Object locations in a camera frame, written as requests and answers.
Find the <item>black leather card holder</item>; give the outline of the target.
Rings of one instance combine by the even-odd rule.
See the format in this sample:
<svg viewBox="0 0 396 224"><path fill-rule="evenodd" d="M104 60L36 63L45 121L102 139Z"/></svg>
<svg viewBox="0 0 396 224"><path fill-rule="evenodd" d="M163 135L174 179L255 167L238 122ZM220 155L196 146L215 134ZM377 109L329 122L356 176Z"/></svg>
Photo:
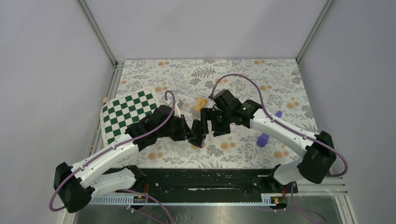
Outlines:
<svg viewBox="0 0 396 224"><path fill-rule="evenodd" d="M188 140L188 142L196 147L203 148L206 135L209 133L207 121L195 119L191 127L195 138Z"/></svg>

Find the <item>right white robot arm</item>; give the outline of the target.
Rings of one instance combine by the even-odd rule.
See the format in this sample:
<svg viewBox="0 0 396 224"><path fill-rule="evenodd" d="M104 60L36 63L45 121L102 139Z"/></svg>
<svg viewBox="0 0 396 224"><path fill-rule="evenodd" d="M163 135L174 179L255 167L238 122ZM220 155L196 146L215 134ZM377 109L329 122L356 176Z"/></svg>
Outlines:
<svg viewBox="0 0 396 224"><path fill-rule="evenodd" d="M330 134L324 131L319 134L303 132L265 112L263 106L255 101L241 103L229 90L220 91L213 100L215 105L202 108L200 120L193 122L192 129L197 137L190 140L191 144L202 147L209 131L216 137L229 134L231 124L244 126L269 135L300 157L273 168L268 179L270 190L280 192L287 184L303 179L315 184L324 180L336 159L336 154L331 151L333 142Z"/></svg>

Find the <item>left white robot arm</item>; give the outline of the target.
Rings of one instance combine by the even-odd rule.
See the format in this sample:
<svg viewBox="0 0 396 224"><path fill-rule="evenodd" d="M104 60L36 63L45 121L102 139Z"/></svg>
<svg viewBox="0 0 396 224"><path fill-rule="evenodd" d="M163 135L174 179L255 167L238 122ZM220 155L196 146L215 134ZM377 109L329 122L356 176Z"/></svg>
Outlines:
<svg viewBox="0 0 396 224"><path fill-rule="evenodd" d="M63 202L63 208L74 213L83 209L92 198L112 191L141 191L146 176L136 165L125 166L114 173L106 172L120 160L153 145L159 138L173 141L197 138L199 123L194 120L189 126L184 115L176 113L173 107L162 105L129 125L116 141L94 155L71 166L65 162L59 164L54 190Z"/></svg>

